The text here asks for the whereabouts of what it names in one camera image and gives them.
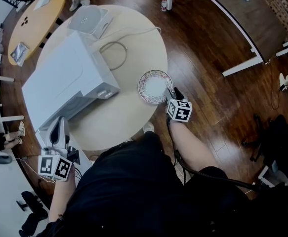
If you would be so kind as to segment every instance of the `hardwood floor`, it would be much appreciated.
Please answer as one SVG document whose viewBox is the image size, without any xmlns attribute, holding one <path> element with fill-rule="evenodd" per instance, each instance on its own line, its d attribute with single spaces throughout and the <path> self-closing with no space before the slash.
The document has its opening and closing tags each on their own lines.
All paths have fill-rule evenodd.
<svg viewBox="0 0 288 237">
<path fill-rule="evenodd" d="M 174 3 L 172 11 L 161 12 L 162 0 L 91 0 L 92 4 L 119 4 L 138 10 L 156 26 L 161 27 L 168 54 L 168 73 L 175 86 L 184 92 L 193 104 L 188 127 L 212 151 L 220 167 L 230 178 L 252 183 L 262 168 L 262 159 L 249 160 L 251 149 L 241 142 L 255 138 L 253 114 L 268 118 L 283 114 L 288 121 L 288 91 L 279 93 L 279 73 L 288 74 L 288 57 L 274 57 L 269 65 L 256 65 L 228 77 L 222 72 L 253 57 L 250 46 L 233 23 L 210 0 L 186 0 L 186 5 Z M 61 19 L 72 15 L 66 1 Z M 13 10 L 4 22 L 4 49 L 7 51 L 14 25 L 22 14 Z M 40 147 L 24 104 L 21 87 L 34 71 L 40 50 L 23 67 L 9 64 L 3 56 L 0 73 L 15 78 L 15 83 L 3 82 L 0 100 L 5 116 L 24 115 L 27 136 L 23 145 L 13 149 L 16 157 L 28 156 L 26 162 L 37 170 Z M 164 105 L 152 117 L 156 133 L 160 135 L 165 151 L 172 157 L 171 141 L 165 124 Z M 17 122 L 8 124 L 12 130 Z M 24 163 L 30 180 L 38 186 L 39 177 Z M 47 195 L 52 195 L 53 184 L 41 182 Z"/>
</svg>

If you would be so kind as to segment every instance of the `shoe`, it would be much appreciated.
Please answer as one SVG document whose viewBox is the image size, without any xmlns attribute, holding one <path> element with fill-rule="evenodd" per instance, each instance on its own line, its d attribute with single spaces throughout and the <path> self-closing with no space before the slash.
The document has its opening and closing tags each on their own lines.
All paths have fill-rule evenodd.
<svg viewBox="0 0 288 237">
<path fill-rule="evenodd" d="M 143 132 L 146 133 L 146 132 L 155 132 L 155 128 L 154 128 L 154 125 L 151 123 L 151 122 L 147 122 L 144 127 L 143 127 Z"/>
<path fill-rule="evenodd" d="M 80 0 L 80 3 L 82 6 L 89 6 L 90 5 L 90 0 Z"/>
<path fill-rule="evenodd" d="M 80 4 L 80 0 L 73 0 L 73 3 L 71 4 L 69 11 L 74 11 L 75 9 L 78 8 Z"/>
<path fill-rule="evenodd" d="M 23 121 L 20 122 L 19 131 L 21 132 L 21 136 L 24 137 L 25 136 L 25 127 L 24 127 Z"/>
</svg>

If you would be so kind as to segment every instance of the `bottle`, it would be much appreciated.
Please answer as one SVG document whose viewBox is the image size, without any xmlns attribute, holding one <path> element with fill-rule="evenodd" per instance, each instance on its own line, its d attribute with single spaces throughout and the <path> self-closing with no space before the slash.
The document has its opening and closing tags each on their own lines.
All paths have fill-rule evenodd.
<svg viewBox="0 0 288 237">
<path fill-rule="evenodd" d="M 166 11 L 167 10 L 167 0 L 163 0 L 162 1 L 162 11 Z"/>
</svg>

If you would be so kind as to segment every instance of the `white printer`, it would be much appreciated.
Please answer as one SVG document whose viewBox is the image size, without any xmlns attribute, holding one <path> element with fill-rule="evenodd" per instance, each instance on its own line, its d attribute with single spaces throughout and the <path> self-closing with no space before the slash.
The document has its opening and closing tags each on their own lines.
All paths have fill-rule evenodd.
<svg viewBox="0 0 288 237">
<path fill-rule="evenodd" d="M 102 55 L 77 31 L 53 50 L 22 87 L 36 133 L 58 116 L 69 120 L 94 100 L 108 99 L 119 90 Z"/>
</svg>

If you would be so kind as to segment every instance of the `round table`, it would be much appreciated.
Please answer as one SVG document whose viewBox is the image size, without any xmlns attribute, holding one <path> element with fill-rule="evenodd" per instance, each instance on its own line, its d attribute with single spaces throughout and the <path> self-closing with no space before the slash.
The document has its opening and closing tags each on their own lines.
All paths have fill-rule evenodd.
<svg viewBox="0 0 288 237">
<path fill-rule="evenodd" d="M 100 7 L 110 10 L 114 15 L 102 38 L 122 28 L 155 27 L 148 18 L 130 8 L 118 5 Z M 67 29 L 69 22 L 70 19 L 65 21 L 49 38 L 40 54 L 38 66 L 72 32 Z M 124 29 L 95 45 L 99 49 L 107 42 L 134 32 L 138 30 Z M 138 82 L 147 71 L 157 69 L 167 72 L 167 53 L 159 31 L 154 29 L 145 34 L 128 36 L 120 42 L 128 48 L 127 59 L 123 66 L 112 73 L 121 91 L 108 100 L 91 103 L 69 120 L 70 132 L 83 150 L 103 150 L 122 143 L 136 134 L 157 108 L 157 105 L 149 104 L 141 98 Z M 114 68 L 123 61 L 125 51 L 119 45 L 113 45 L 102 55 L 108 66 Z"/>
<path fill-rule="evenodd" d="M 23 42 L 29 52 L 25 59 L 40 46 L 50 29 L 55 24 L 66 0 L 50 0 L 48 4 L 34 10 L 39 0 L 35 0 L 22 14 L 16 23 L 8 47 L 8 59 L 12 65 L 16 62 L 10 56 L 20 42 Z"/>
</svg>

